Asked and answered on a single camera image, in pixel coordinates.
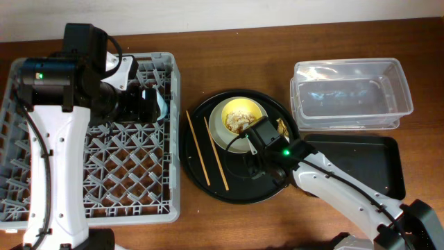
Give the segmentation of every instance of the gray dish rack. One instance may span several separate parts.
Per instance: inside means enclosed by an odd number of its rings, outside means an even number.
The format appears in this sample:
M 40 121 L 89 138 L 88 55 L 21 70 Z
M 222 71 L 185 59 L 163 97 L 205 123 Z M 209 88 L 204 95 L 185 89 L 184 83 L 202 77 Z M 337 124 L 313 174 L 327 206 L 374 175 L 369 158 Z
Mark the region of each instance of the gray dish rack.
M 180 73 L 170 53 L 134 53 L 139 83 L 157 88 L 169 105 L 155 124 L 89 127 L 83 204 L 89 226 L 174 222 L 180 214 L 178 155 Z M 0 110 L 0 229 L 25 229 L 30 206 L 31 148 L 11 89 L 24 59 L 11 66 Z

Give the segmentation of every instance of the black baking tray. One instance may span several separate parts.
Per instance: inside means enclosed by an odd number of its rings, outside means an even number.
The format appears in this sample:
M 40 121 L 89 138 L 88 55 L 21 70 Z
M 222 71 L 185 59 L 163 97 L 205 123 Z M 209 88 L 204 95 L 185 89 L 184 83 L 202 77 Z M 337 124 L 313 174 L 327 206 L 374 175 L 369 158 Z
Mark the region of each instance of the black baking tray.
M 216 107 L 221 101 L 230 97 L 248 97 L 257 101 L 262 107 L 264 107 L 268 118 L 275 127 L 278 126 L 276 120 L 282 118 L 289 129 L 289 137 L 291 140 L 299 138 L 298 127 L 293 117 L 280 103 L 260 92 L 252 90 L 230 90 L 210 97 L 190 113 L 191 122 L 193 123 L 200 152 L 202 153 L 211 185 L 208 186 L 206 183 L 202 165 L 200 164 L 197 154 L 197 148 L 194 144 L 194 139 L 186 118 L 182 120 L 182 126 L 180 127 L 180 162 L 185 173 L 187 173 L 188 177 L 194 182 L 194 184 L 216 199 L 235 204 L 248 204 L 263 201 L 277 194 L 282 189 L 273 183 L 273 177 L 265 175 L 255 180 L 252 180 L 251 178 L 239 178 L 231 175 L 226 167 L 223 166 L 225 177 L 230 187 L 230 190 L 226 191 L 210 144 L 210 138 L 203 118 L 206 117 L 209 119 L 214 107 Z M 217 144 L 215 144 L 215 146 L 219 158 L 221 159 L 221 162 L 223 162 L 224 149 Z M 230 165 L 232 171 L 237 167 L 241 169 L 245 166 L 242 154 L 238 153 L 228 153 L 227 164 Z
M 405 198 L 398 144 L 391 137 L 361 135 L 305 136 L 304 140 L 358 181 L 390 198 Z

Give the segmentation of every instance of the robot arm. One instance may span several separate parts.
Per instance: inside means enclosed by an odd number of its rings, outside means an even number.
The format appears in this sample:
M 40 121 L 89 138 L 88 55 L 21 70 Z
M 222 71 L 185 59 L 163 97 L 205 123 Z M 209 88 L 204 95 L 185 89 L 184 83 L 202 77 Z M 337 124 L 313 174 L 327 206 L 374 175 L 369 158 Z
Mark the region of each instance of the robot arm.
M 416 200 L 407 206 L 374 191 L 306 142 L 289 143 L 268 117 L 254 121 L 242 135 L 263 161 L 265 167 L 258 172 L 271 174 L 278 185 L 293 179 L 299 188 L 329 203 L 366 234 L 371 249 L 412 249 L 411 242 L 421 249 L 444 249 L 443 227 L 427 204 Z
M 107 52 L 108 40 L 118 58 Z M 24 61 L 16 97 L 32 157 L 25 249 L 114 249 L 111 230 L 89 230 L 86 222 L 84 142 L 88 126 L 153 123 L 166 115 L 155 88 L 128 85 L 137 69 L 132 56 L 91 24 L 67 24 L 62 52 Z
M 399 218 L 402 214 L 402 209 L 400 208 L 402 205 L 401 201 L 386 197 L 372 190 L 340 170 L 322 153 L 311 153 L 304 160 L 355 184 L 365 193 L 371 195 L 377 203 L 385 206 L 386 211 L 395 219 Z M 372 205 L 366 197 L 358 193 L 358 191 L 303 162 L 300 162 L 299 168 L 293 171 L 293 176 L 298 187 L 329 203 L 350 221 L 354 222 L 370 240 L 374 240 L 379 235 L 377 231 L 379 225 L 389 226 L 392 223 L 384 213 L 378 211 L 378 209 Z

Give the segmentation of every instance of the round black tray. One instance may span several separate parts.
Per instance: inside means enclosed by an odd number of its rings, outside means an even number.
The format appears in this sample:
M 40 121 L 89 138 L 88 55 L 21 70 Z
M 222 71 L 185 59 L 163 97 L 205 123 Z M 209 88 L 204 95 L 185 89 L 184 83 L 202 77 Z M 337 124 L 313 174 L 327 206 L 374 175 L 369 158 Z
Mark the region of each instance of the round black tray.
M 211 185 L 208 186 L 205 180 L 205 175 L 202 170 L 202 165 L 198 157 L 191 130 L 189 129 L 188 121 L 183 121 L 182 128 L 180 129 L 180 161 L 188 177 L 194 182 L 194 184 L 218 200 L 235 204 L 248 204 L 263 201 L 277 194 L 282 189 L 273 183 L 273 178 L 271 176 L 264 175 L 255 180 L 251 178 L 239 178 L 233 176 L 227 171 L 226 167 L 223 166 L 225 177 L 228 186 L 230 187 L 230 190 L 226 191 L 216 158 L 214 157 L 210 137 L 203 118 L 206 117 L 208 120 L 214 107 L 216 107 L 221 101 L 230 97 L 248 97 L 257 101 L 264 107 L 268 118 L 276 128 L 278 127 L 276 120 L 282 118 L 287 124 L 290 138 L 299 138 L 298 127 L 296 126 L 293 117 L 277 101 L 265 94 L 252 90 L 231 90 L 210 97 L 190 114 L 191 122 L 193 123 L 200 152 L 202 153 Z M 224 149 L 217 144 L 215 145 L 223 165 Z M 243 154 L 228 153 L 227 165 L 230 165 L 231 170 L 235 169 L 236 166 L 244 169 Z

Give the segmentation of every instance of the chopsticks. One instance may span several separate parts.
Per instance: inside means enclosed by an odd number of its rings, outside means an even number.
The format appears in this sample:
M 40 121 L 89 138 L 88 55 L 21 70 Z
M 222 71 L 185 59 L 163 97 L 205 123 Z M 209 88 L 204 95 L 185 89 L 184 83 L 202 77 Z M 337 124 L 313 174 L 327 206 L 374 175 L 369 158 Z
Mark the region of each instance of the chopsticks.
M 193 133 L 194 143 L 196 144 L 197 153 L 200 158 L 200 163 L 202 164 L 202 169 L 205 175 L 205 179 L 207 180 L 207 184 L 210 185 L 210 180 L 208 179 L 207 170 L 205 168 L 205 164 L 203 163 L 202 154 L 200 154 L 199 144 L 197 143 L 196 134 L 194 133 L 193 124 L 191 123 L 191 118 L 189 118 L 188 110 L 187 110 L 187 117 L 188 117 L 189 127 L 191 128 L 191 132 Z
M 219 171 L 221 172 L 223 184 L 225 185 L 225 190 L 229 190 L 227 180 L 225 179 L 225 174 L 223 173 L 221 161 L 219 160 L 219 155 L 217 154 L 216 146 L 214 146 L 213 137 L 211 136 L 210 128 L 208 127 L 207 118 L 203 118 L 205 120 L 205 125 L 207 127 L 208 136 L 210 137 L 211 145 L 213 146 L 214 156 L 216 156 L 217 165 L 219 166 Z

